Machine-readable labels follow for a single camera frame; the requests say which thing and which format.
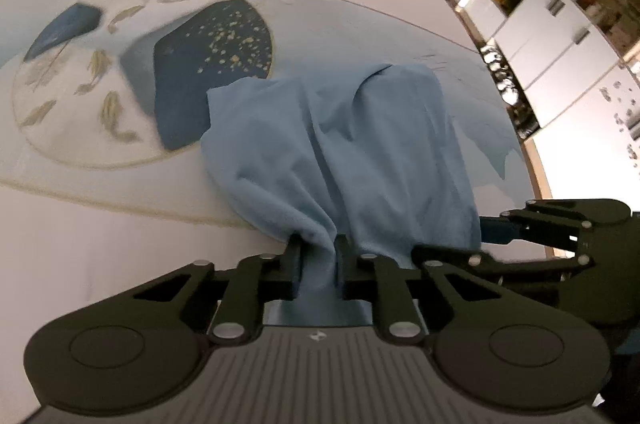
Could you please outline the row of shoes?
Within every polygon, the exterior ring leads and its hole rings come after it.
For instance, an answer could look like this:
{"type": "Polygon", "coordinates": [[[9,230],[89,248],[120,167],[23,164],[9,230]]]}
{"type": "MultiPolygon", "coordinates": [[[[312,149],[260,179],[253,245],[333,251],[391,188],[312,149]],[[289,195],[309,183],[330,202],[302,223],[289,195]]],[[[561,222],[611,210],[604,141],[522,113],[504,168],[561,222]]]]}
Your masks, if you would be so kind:
{"type": "Polygon", "coordinates": [[[516,134],[522,141],[527,140],[539,129],[539,123],[515,72],[498,46],[485,44],[480,48],[480,56],[506,104],[516,134]]]}

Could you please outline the light blue t-shirt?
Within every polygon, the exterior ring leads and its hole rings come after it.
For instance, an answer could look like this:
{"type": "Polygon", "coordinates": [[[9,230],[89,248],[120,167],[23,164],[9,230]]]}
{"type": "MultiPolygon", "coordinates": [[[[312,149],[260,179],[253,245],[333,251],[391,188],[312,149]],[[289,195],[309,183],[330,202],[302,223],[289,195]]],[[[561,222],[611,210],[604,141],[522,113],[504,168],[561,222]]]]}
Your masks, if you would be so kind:
{"type": "Polygon", "coordinates": [[[419,244],[480,247],[480,217],[442,87],[423,65],[378,63],[243,78],[207,95],[205,166],[244,220],[311,245],[299,292],[275,326],[360,326],[342,300],[335,239],[409,267],[419,244]]]}

